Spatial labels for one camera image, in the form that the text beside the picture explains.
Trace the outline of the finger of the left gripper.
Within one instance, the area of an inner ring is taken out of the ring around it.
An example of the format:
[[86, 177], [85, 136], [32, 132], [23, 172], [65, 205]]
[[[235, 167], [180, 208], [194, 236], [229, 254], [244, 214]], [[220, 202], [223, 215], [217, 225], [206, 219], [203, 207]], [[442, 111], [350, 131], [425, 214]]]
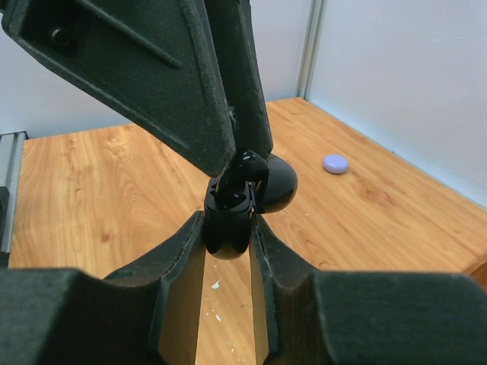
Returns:
[[42, 66], [209, 176], [236, 147], [201, 1], [3, 1], [3, 31]]
[[272, 133], [259, 76], [249, 1], [206, 1], [205, 8], [237, 148], [267, 156]]

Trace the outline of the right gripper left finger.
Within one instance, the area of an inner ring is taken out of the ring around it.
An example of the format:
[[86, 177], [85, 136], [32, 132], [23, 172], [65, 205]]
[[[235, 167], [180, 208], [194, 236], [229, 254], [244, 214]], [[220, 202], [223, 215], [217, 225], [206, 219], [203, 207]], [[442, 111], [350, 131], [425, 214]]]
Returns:
[[1, 272], [3, 364], [192, 364], [205, 248], [197, 211], [103, 279], [73, 268]]

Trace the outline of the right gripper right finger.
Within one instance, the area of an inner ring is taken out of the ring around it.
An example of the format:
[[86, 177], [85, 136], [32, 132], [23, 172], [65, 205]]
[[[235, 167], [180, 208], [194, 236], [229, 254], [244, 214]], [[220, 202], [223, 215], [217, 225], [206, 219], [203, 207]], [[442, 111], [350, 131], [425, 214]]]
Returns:
[[250, 270], [259, 364], [484, 364], [486, 292], [455, 273], [321, 271], [262, 218]]

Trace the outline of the black earbud case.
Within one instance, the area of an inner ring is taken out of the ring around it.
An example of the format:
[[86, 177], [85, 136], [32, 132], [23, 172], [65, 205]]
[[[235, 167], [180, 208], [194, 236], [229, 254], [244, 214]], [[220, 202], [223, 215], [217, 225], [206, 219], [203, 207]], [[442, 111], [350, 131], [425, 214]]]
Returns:
[[210, 179], [204, 202], [203, 239], [207, 251], [217, 259], [232, 260], [243, 255], [250, 243], [251, 217], [286, 208], [298, 189], [298, 175], [280, 157], [264, 158], [269, 181], [264, 192], [245, 182], [224, 196], [216, 195], [218, 177]]

